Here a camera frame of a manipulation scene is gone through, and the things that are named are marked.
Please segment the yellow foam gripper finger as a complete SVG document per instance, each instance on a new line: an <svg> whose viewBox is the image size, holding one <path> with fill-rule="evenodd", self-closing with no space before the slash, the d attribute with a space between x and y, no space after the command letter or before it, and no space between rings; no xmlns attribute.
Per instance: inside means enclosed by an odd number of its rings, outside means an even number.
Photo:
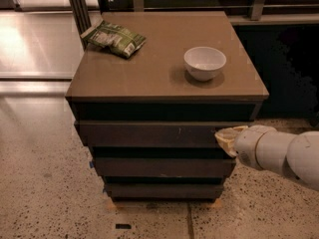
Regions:
<svg viewBox="0 0 319 239"><path fill-rule="evenodd" d="M235 139L245 130L247 125L223 128L217 131L214 136L218 145L230 156L237 157L234 150Z"/></svg>

